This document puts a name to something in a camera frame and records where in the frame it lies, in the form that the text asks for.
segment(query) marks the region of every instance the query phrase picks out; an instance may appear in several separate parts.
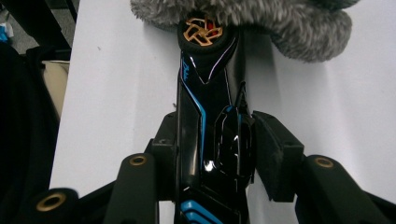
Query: dark clothing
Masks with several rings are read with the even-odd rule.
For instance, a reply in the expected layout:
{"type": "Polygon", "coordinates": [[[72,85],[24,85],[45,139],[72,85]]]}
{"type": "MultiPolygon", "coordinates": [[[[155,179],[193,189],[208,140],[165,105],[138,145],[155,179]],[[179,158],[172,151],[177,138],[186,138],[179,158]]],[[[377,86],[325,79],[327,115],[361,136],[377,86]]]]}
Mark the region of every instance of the dark clothing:
{"type": "Polygon", "coordinates": [[[53,52],[38,47],[22,57],[0,43],[1,224],[49,189],[59,121],[40,69],[53,52]]]}

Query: brass grommet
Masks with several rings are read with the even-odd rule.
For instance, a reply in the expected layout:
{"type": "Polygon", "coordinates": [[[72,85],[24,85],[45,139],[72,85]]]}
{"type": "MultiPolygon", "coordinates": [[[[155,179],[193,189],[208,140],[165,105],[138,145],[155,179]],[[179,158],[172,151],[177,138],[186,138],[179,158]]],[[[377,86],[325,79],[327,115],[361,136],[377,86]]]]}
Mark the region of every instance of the brass grommet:
{"type": "Polygon", "coordinates": [[[66,201],[66,195],[62,192],[55,192],[41,200],[35,209],[40,212],[48,212],[59,207],[64,201],[66,201]]]}
{"type": "Polygon", "coordinates": [[[324,167],[324,168],[334,167],[334,164],[332,163],[332,161],[330,161],[329,159],[326,159],[324,157],[315,158],[315,163],[321,167],[324,167]]]}
{"type": "Polygon", "coordinates": [[[131,165],[143,165],[147,160],[148,159],[144,156],[135,156],[129,160],[129,163],[131,163],[131,165]]]}

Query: blue accent stripe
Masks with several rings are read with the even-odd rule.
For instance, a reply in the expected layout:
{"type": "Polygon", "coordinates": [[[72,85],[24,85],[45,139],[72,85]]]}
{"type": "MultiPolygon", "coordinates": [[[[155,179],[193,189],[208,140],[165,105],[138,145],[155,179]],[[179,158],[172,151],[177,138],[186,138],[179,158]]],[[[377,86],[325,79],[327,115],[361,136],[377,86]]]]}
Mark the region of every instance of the blue accent stripe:
{"type": "Polygon", "coordinates": [[[227,109],[225,109],[225,111],[230,112],[233,109],[232,105],[227,106],[227,109]]]}
{"type": "Polygon", "coordinates": [[[190,70],[189,66],[184,62],[183,59],[183,75],[182,75],[182,81],[184,84],[184,87],[186,87],[187,91],[189,92],[190,96],[192,97],[192,100],[195,102],[195,104],[198,106],[200,112],[201,112],[201,154],[200,154],[200,168],[202,169],[202,165],[204,163],[204,142],[205,142],[205,129],[206,129],[206,112],[204,110],[204,107],[199,103],[198,99],[192,94],[192,91],[190,90],[190,88],[187,86],[186,84],[186,80],[188,78],[188,74],[184,74],[184,73],[188,73],[188,71],[190,70]]]}
{"type": "Polygon", "coordinates": [[[190,222],[197,222],[200,224],[211,224],[208,220],[206,220],[204,217],[201,217],[199,214],[194,213],[194,212],[189,212],[184,214],[184,216],[186,216],[186,218],[190,221],[190,222]]]}
{"type": "Polygon", "coordinates": [[[204,207],[202,207],[200,204],[198,204],[194,200],[188,200],[188,201],[182,203],[181,211],[189,219],[189,221],[197,221],[198,223],[209,223],[209,222],[207,222],[207,220],[205,220],[199,214],[194,212],[194,211],[196,211],[196,212],[202,214],[204,217],[206,217],[210,221],[215,222],[216,224],[222,224],[222,222],[218,218],[216,218],[213,214],[211,214],[209,211],[207,211],[204,207]]]}

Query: white surface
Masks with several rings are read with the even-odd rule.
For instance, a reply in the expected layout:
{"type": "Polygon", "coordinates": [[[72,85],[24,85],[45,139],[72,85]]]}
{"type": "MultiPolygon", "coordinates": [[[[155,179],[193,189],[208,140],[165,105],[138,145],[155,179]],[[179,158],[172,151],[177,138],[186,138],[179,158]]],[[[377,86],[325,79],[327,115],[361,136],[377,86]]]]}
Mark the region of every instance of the white surface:
{"type": "MultiPolygon", "coordinates": [[[[340,161],[363,189],[393,203],[395,11],[391,0],[348,9],[352,37],[327,63],[286,59],[265,36],[246,39],[250,109],[276,116],[306,155],[340,161]]],[[[122,159],[142,152],[175,110],[179,48],[175,34],[137,20],[128,0],[81,1],[73,46],[51,187],[83,196],[113,181],[122,159]]],[[[296,222],[292,204],[269,203],[259,179],[248,199],[251,223],[296,222]]],[[[173,223],[166,206],[161,221],[173,223]]]]}

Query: fuzzy gray cover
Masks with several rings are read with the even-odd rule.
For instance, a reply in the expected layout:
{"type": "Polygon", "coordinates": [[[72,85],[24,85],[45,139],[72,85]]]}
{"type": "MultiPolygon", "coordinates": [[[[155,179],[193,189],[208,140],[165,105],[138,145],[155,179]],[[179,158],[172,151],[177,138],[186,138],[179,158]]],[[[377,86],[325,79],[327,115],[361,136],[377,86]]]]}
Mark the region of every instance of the fuzzy gray cover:
{"type": "Polygon", "coordinates": [[[347,46],[352,21],[341,10],[359,0],[131,0],[137,18],[171,27],[202,11],[220,24],[259,27],[270,32],[286,57],[323,62],[347,46]]]}

